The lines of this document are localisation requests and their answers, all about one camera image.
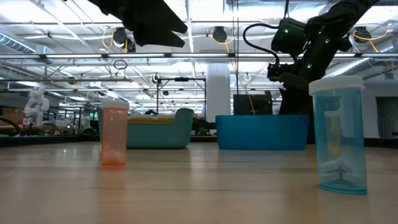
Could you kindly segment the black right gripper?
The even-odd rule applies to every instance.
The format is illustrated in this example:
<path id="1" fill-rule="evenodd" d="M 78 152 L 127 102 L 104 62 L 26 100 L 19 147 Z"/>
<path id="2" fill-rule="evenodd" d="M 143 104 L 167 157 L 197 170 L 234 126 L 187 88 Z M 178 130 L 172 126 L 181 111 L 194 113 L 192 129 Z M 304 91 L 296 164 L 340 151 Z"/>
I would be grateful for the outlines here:
<path id="1" fill-rule="evenodd" d="M 285 88 L 295 88 L 298 90 L 308 91 L 308 80 L 300 76 L 284 72 L 279 77 L 279 81 L 283 83 Z"/>

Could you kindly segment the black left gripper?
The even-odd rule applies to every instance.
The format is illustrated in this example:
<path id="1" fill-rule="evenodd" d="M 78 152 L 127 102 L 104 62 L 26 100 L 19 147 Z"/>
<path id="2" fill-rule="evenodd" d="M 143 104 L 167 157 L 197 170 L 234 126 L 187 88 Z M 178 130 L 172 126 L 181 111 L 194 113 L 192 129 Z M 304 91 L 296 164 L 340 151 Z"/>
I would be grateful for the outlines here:
<path id="1" fill-rule="evenodd" d="M 136 29 L 133 32 L 137 45 L 180 47 L 185 42 L 171 31 L 184 34 L 188 27 L 163 0 L 88 0 L 108 16 L 118 19 L 134 18 L 137 24 L 164 28 L 164 30 Z"/>

